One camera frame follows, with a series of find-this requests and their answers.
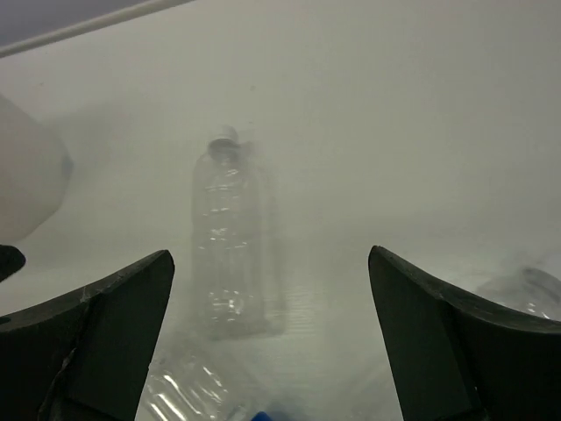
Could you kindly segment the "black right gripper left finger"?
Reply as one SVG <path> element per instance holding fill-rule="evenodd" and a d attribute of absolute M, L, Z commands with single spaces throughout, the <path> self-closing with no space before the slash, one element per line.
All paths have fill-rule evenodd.
<path fill-rule="evenodd" d="M 160 250 L 1 317 L 3 420 L 133 420 L 174 279 Z"/>

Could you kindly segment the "blue label water bottle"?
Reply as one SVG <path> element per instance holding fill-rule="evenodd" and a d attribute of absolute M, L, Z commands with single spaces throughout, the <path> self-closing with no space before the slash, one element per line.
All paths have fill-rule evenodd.
<path fill-rule="evenodd" d="M 154 420 L 270 420 L 267 400 L 235 361 L 187 342 L 153 358 L 140 405 Z"/>

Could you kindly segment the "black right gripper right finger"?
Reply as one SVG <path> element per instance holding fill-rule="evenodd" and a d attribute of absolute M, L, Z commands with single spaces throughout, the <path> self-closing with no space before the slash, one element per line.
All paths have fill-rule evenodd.
<path fill-rule="evenodd" d="M 493 303 L 384 247 L 373 301 L 406 420 L 558 420 L 560 323 Z"/>

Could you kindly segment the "clear crushed bottle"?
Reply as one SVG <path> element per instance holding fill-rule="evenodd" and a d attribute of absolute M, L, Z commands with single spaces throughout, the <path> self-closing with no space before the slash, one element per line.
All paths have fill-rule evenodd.
<path fill-rule="evenodd" d="M 196 161 L 191 192 L 190 297 L 201 333 L 283 333 L 288 310 L 276 183 L 258 146 L 220 126 Z"/>

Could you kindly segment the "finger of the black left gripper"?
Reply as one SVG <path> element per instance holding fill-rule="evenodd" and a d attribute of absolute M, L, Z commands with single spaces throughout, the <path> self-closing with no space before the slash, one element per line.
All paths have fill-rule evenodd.
<path fill-rule="evenodd" d="M 25 265 L 25 256 L 15 246 L 0 246 L 0 281 L 16 274 Z"/>

